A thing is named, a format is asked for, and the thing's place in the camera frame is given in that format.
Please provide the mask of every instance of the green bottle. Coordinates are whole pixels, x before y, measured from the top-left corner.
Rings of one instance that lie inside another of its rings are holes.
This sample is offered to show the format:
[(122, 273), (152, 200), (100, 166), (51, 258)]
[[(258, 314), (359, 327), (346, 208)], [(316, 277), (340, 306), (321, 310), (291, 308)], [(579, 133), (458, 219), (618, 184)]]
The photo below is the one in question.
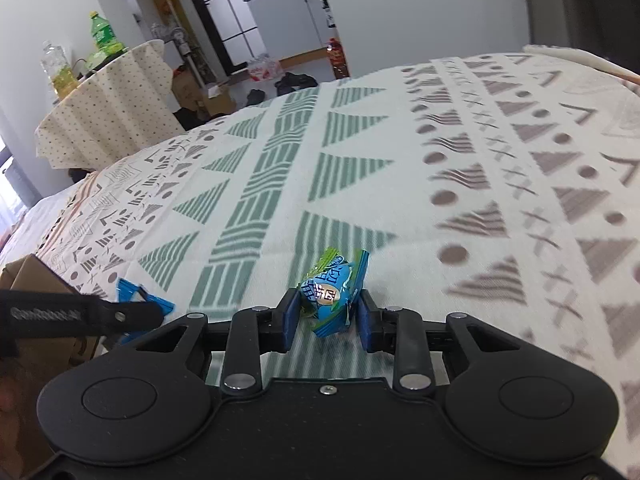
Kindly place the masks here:
[(89, 13), (89, 17), (91, 17), (91, 35), (94, 37), (95, 46), (99, 50), (103, 51), (107, 56), (124, 50), (124, 45), (118, 41), (118, 38), (113, 33), (111, 24), (107, 20), (101, 18), (95, 10)]

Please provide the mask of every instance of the white kitchen cabinet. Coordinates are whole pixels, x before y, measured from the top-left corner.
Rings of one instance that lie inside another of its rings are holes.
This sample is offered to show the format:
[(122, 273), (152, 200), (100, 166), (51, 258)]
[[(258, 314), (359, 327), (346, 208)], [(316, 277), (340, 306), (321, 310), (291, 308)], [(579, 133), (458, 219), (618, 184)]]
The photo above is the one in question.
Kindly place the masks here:
[(305, 0), (248, 2), (267, 52), (284, 59), (322, 47)]
[(318, 36), (320, 37), (320, 41), (322, 46), (329, 43), (329, 40), (335, 36), (335, 29), (329, 28), (326, 25), (326, 12), (322, 8), (324, 5), (322, 0), (306, 0), (309, 10), (311, 11), (311, 17), (316, 24), (316, 29), (318, 30)]

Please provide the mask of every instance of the plastic bottle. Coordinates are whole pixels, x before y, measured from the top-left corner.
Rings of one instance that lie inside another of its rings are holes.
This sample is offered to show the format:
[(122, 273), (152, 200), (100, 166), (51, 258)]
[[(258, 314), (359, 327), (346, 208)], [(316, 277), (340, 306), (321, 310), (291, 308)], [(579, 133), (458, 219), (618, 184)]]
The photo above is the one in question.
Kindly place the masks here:
[(124, 50), (124, 44), (116, 38), (111, 23), (102, 18), (95, 10), (89, 13), (89, 17), (91, 17), (91, 35), (94, 37), (98, 50), (103, 51), (107, 56)]
[(342, 50), (342, 44), (337, 38), (331, 38), (326, 48), (329, 54), (329, 61), (334, 69), (334, 75), (336, 79), (343, 79), (349, 77), (349, 68), (347, 67), (347, 60), (344, 57), (344, 51)]
[(62, 47), (52, 45), (50, 41), (42, 44), (44, 53), (40, 61), (44, 71), (49, 76), (53, 89), (62, 101), (66, 96), (78, 88), (78, 80), (71, 72), (69, 62), (66, 60)]

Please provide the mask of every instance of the bedspread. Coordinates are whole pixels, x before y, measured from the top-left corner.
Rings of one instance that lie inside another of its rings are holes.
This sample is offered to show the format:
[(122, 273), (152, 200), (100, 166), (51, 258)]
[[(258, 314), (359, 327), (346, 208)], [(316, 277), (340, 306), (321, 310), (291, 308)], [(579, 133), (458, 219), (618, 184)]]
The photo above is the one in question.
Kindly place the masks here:
[[(83, 292), (118, 277), (231, 318), (275, 306), (327, 246), (371, 252), (376, 303), (465, 311), (601, 375), (606, 458), (640, 474), (640, 98), (546, 56), (487, 54), (323, 84), (87, 177), (38, 251)], [(353, 333), (269, 376), (387, 375)], [(216, 380), (216, 356), (210, 380)]]

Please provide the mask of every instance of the cardboard box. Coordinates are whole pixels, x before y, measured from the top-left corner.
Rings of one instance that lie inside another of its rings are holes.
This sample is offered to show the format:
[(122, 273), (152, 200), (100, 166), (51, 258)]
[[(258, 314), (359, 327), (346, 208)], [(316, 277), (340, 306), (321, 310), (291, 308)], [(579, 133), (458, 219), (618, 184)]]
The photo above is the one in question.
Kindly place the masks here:
[(197, 112), (200, 106), (204, 106), (212, 117), (216, 114), (232, 114), (236, 111), (236, 104), (229, 96), (229, 89), (226, 85), (220, 85), (220, 94), (209, 99), (203, 95), (189, 70), (184, 70), (174, 76), (172, 91), (178, 104), (192, 112)]
[[(6, 264), (0, 288), (78, 293), (34, 254)], [(56, 375), (91, 359), (97, 344), (97, 337), (21, 339), (19, 357), (0, 360), (0, 467), (14, 478), (53, 455), (36, 417), (40, 390)]]

